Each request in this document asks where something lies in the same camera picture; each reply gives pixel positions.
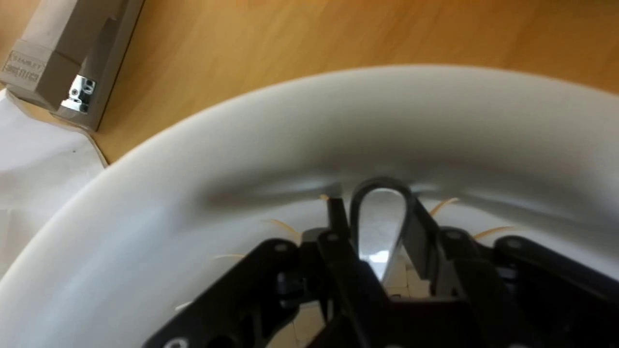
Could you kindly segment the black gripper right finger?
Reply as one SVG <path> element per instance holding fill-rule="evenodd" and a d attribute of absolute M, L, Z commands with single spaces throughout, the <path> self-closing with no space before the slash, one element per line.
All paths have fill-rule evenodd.
<path fill-rule="evenodd" d="M 534 239 L 491 247 L 404 199 L 402 243 L 437 297 L 452 297 L 481 348 L 619 348 L 617 280 Z"/>

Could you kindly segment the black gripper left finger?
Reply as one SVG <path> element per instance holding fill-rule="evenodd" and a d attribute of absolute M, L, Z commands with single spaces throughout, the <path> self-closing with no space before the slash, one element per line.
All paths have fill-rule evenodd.
<path fill-rule="evenodd" d="M 303 303 L 317 303 L 325 326 L 311 340 L 332 348 L 350 338 L 369 344 L 387 292 L 354 249 L 340 199 L 327 201 L 327 228 L 299 243 L 265 239 L 156 328 L 143 348 L 265 348 Z"/>

